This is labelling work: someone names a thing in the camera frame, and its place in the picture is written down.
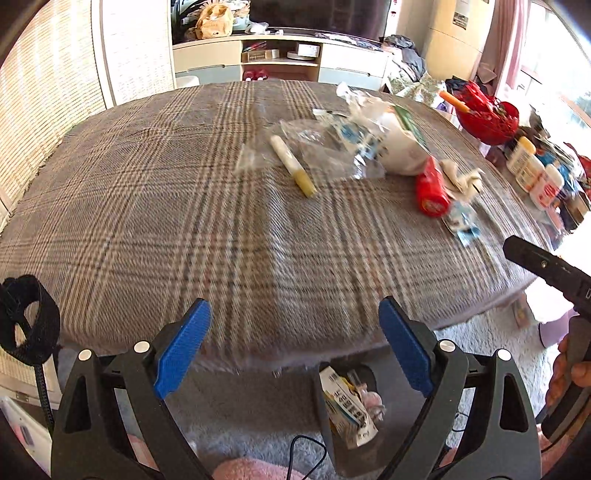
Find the person's right hand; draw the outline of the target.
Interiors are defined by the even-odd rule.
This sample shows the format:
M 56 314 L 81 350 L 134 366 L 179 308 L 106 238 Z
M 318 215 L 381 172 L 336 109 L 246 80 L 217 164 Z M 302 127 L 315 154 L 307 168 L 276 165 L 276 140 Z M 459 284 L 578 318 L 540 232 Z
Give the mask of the person's right hand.
M 553 375 L 546 393 L 546 404 L 553 405 L 561 398 L 567 389 L 566 374 L 570 374 L 571 381 L 581 388 L 587 388 L 591 383 L 591 372 L 589 362 L 580 362 L 568 366 L 567 350 L 569 335 L 566 335 L 559 343 L 559 355 L 553 364 Z

